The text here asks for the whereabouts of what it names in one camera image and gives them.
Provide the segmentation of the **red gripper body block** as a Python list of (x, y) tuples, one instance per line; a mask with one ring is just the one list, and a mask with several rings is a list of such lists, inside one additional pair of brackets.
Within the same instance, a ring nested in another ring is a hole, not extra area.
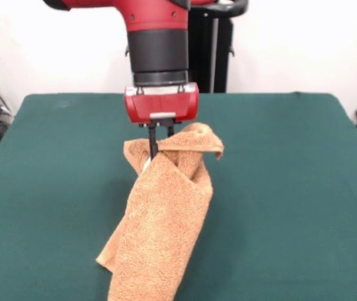
[(127, 87), (124, 101), (133, 124), (150, 124), (161, 119), (194, 120), (200, 93), (195, 82), (163, 87)]

